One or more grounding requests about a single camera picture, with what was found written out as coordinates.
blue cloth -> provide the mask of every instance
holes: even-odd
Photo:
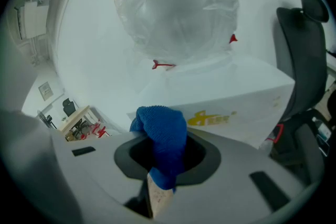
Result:
[[[165,106],[142,106],[137,110],[130,131],[145,131],[153,140],[156,166],[150,170],[150,175],[160,188],[174,188],[177,175],[184,172],[187,124],[182,112]]]

black office chair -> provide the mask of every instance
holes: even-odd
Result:
[[[278,8],[274,25],[277,66],[295,80],[282,116],[283,133],[272,158],[310,184],[323,175],[324,157],[316,140],[313,117],[328,121],[312,109],[323,97],[327,81],[327,57],[322,22],[329,20],[322,0],[301,0],[302,8]]]
[[[75,104],[73,101],[70,101],[69,98],[65,99],[63,101],[63,111],[66,113],[66,115],[69,117],[71,116],[75,111]],[[72,128],[76,128],[77,130],[81,130],[82,125],[82,119],[80,119]]]

wooden desk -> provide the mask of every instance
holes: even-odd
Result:
[[[98,121],[90,110],[90,106],[84,106],[82,108],[78,108],[73,114],[71,114],[70,117],[66,119],[66,122],[58,128],[58,130],[61,131],[63,135],[66,135],[72,129],[72,127],[87,113],[90,113],[90,116],[94,120]]]

clear plastic bag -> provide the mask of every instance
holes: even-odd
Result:
[[[152,60],[181,65],[230,48],[238,0],[115,0],[135,49]]]

red object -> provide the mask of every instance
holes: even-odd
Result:
[[[231,36],[231,39],[230,39],[230,44],[231,44],[232,42],[235,42],[235,41],[238,41],[238,39],[236,38],[236,35],[233,34],[233,35]]]
[[[103,129],[101,129],[101,130],[98,132],[98,134],[99,134],[98,138],[101,138],[101,137],[103,136],[104,133],[105,133],[105,126],[103,127]]]
[[[95,133],[95,131],[96,131],[96,129],[99,127],[99,125],[98,124],[96,124],[95,126],[94,126],[94,128],[93,128],[93,130],[92,130],[92,133],[94,134]]]
[[[277,125],[277,127],[279,127],[280,130],[279,130],[279,133],[278,133],[278,135],[277,135],[277,137],[275,139],[273,139],[273,138],[267,138],[266,140],[271,140],[271,141],[274,142],[274,144],[276,144],[279,141],[282,133],[284,132],[284,127],[283,126],[284,125],[282,123],[280,123],[280,124]]]
[[[154,62],[154,65],[153,65],[153,67],[152,67],[153,70],[156,69],[156,68],[158,68],[158,67],[161,67],[161,66],[166,66],[166,67],[176,67],[176,65],[167,65],[167,64],[165,64],[165,63],[159,63],[159,62],[156,61],[156,60],[153,60],[153,62]]]

